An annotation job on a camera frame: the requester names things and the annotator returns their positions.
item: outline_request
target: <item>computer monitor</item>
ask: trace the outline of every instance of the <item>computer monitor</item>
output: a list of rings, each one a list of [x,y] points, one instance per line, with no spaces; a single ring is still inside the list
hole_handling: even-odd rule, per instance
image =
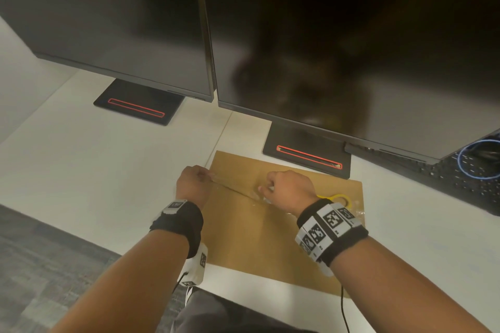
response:
[[[0,16],[40,58],[211,101],[210,45],[198,6],[199,0],[0,0]]]
[[[500,128],[500,0],[205,2],[222,107],[430,164]]]

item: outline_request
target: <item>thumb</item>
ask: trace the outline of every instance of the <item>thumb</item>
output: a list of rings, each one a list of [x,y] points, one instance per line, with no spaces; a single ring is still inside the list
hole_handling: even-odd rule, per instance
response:
[[[268,187],[264,187],[263,185],[259,186],[259,192],[267,199],[272,202],[272,191]]]

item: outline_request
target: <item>brown paper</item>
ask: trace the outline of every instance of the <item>brown paper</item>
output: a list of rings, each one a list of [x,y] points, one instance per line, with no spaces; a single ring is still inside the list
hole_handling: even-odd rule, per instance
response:
[[[318,195],[348,195],[353,203],[351,212],[364,223],[361,182],[217,151],[210,171],[223,180],[224,185],[213,185],[209,201],[203,208],[202,242],[209,249],[208,262],[340,295],[338,280],[325,277],[296,244],[297,219],[272,205],[245,196],[266,184],[269,171],[286,170],[308,176]]]

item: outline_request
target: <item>gray carpet floor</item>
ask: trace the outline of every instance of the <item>gray carpet floor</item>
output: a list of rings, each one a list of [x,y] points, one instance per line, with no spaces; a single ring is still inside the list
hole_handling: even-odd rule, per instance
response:
[[[0,206],[0,332],[48,331],[120,256]],[[178,287],[157,332],[184,307]]]

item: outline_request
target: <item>person's right arm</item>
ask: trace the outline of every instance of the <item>person's right arm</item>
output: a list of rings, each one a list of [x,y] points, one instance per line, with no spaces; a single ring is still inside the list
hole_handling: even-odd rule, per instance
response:
[[[299,217],[318,200],[309,178],[270,172],[259,191],[278,208]],[[330,266],[366,320],[382,333],[487,333],[470,313],[429,279],[371,237],[334,258]]]

